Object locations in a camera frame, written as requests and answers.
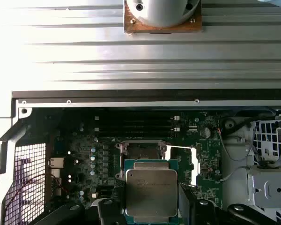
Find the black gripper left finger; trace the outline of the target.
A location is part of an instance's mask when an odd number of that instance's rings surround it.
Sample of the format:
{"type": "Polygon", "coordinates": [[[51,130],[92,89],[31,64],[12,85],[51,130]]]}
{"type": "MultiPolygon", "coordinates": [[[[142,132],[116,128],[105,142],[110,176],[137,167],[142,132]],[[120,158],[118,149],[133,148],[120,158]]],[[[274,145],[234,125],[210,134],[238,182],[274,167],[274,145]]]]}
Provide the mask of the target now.
{"type": "Polygon", "coordinates": [[[124,225],[125,184],[115,185],[110,198],[101,198],[86,209],[69,202],[42,217],[34,225],[124,225]]]}

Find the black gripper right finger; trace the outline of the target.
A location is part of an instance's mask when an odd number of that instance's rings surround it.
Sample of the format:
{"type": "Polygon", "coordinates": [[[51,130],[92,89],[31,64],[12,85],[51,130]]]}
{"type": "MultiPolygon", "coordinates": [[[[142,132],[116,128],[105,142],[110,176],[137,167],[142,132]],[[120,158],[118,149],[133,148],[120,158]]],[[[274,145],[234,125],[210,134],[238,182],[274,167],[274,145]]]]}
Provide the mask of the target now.
{"type": "Polygon", "coordinates": [[[185,225],[276,225],[276,221],[244,204],[227,210],[207,199],[198,199],[189,186],[178,184],[178,209],[185,225]]]}

